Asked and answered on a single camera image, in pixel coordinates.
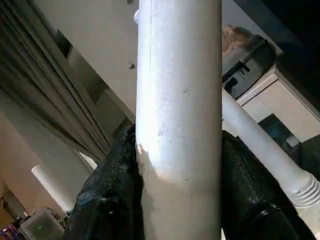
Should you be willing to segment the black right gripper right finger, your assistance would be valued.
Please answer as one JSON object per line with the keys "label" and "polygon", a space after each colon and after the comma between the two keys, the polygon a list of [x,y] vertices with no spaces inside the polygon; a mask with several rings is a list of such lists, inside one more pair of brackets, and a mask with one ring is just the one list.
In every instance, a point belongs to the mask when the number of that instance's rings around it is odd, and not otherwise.
{"label": "black right gripper right finger", "polygon": [[227,240],[313,240],[278,181],[237,137],[222,132],[221,227]]}

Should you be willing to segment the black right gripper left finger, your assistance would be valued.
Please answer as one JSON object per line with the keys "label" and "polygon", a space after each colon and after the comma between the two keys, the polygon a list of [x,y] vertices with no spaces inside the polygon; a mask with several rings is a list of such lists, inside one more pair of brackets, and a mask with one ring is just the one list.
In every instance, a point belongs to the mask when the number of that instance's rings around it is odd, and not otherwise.
{"label": "black right gripper left finger", "polygon": [[76,197],[64,240],[143,240],[143,178],[136,155],[136,127],[128,126]]}

